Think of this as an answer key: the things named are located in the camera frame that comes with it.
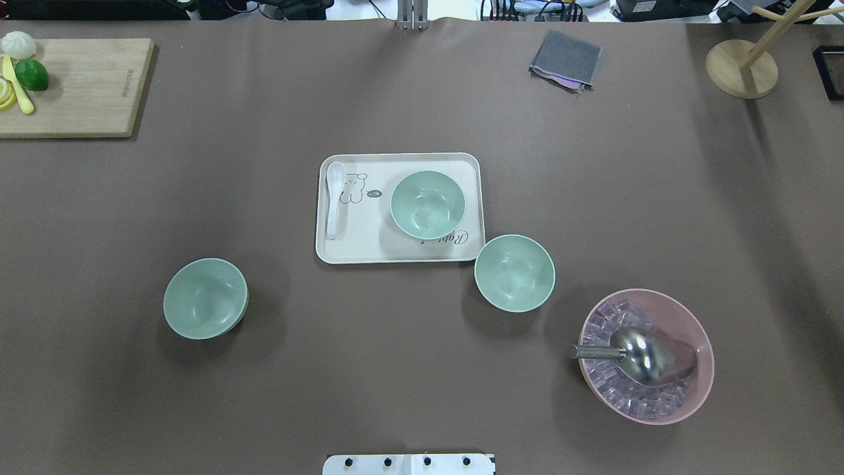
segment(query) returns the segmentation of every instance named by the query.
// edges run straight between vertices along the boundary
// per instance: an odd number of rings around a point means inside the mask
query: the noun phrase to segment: white tray
[[[326,239],[328,185],[326,170],[334,161],[346,167],[346,189],[338,207],[337,237]],[[390,196],[402,178],[423,170],[454,179],[466,196],[466,215],[455,232],[435,241],[420,241],[396,226]],[[316,255],[329,264],[443,262],[473,260],[486,243],[480,165],[467,153],[335,155],[319,170],[316,198]]]

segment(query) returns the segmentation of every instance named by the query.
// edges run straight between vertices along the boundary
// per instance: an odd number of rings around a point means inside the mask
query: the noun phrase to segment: gray cloth
[[[576,91],[594,86],[602,47],[559,31],[549,31],[530,64],[530,71]]]

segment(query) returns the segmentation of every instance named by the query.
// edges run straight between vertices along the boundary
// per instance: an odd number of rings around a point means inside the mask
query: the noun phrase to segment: pink bowl
[[[598,309],[598,306],[604,302],[615,304],[624,299],[630,300],[636,307],[642,310],[651,319],[651,322],[653,322],[659,333],[676,340],[684,341],[697,350],[697,366],[690,375],[690,385],[685,391],[685,404],[678,407],[677,411],[670,416],[661,416],[653,420],[633,418],[616,409],[603,398],[603,395],[598,392],[598,388],[589,379],[583,360],[580,360],[583,378],[589,384],[592,392],[598,396],[598,399],[618,414],[630,420],[648,425],[668,425],[682,421],[694,414],[703,405],[703,402],[709,396],[709,391],[712,389],[712,383],[715,380],[715,355],[712,354],[712,344],[709,342],[709,337],[706,336],[701,322],[697,321],[697,318],[682,303],[664,293],[635,288],[618,291],[598,302],[592,308],[592,311],[589,312],[589,315],[587,315],[586,322],[583,323],[583,329],[581,330],[578,343],[583,344],[586,323],[588,323],[589,317]]]

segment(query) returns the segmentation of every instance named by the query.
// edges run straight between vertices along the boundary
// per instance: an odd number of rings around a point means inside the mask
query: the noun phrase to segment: metal bracket
[[[428,30],[428,0],[398,0],[396,26],[400,30]]]
[[[494,454],[329,456],[322,475],[495,475]]]

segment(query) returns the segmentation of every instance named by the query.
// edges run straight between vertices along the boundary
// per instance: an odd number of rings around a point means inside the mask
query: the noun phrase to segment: metal ice scoop
[[[571,345],[573,359],[617,359],[619,368],[645,386],[662,386],[688,376],[697,364],[695,349],[655,331],[628,326],[609,338],[609,347]]]

